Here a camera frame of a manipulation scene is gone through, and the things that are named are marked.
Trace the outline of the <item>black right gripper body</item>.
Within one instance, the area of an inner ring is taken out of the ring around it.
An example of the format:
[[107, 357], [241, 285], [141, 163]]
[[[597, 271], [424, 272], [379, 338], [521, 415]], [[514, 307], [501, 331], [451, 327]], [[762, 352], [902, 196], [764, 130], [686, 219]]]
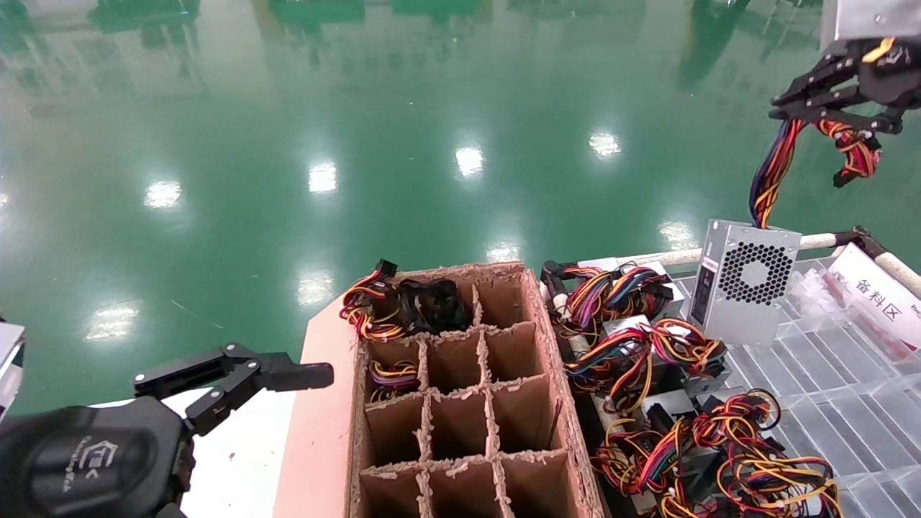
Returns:
[[861, 58], [861, 93], [879, 105], [918, 109], [920, 40], [872, 40]]

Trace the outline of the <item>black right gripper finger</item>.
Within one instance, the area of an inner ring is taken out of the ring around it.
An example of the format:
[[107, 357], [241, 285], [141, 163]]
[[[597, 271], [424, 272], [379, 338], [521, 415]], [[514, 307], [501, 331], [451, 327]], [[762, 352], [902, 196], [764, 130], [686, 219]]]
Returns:
[[858, 75], [863, 57], [875, 40], [848, 40], [826, 50], [809, 72], [794, 78], [789, 88], [773, 98], [777, 109], [843, 109], [871, 102]]
[[774, 107], [768, 113], [773, 120], [802, 120], [804, 122], [841, 122], [859, 131], [885, 132], [897, 135], [902, 131], [903, 108], [885, 107], [879, 114], [866, 116], [850, 114], [838, 105], [825, 106], [814, 101], [794, 101]]

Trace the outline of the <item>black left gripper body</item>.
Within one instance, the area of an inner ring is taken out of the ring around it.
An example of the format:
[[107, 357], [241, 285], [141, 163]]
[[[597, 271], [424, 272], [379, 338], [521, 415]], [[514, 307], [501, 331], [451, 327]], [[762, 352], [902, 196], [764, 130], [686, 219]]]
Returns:
[[2, 422], [4, 517], [155, 517], [180, 506], [193, 432], [155, 398], [70, 406]]

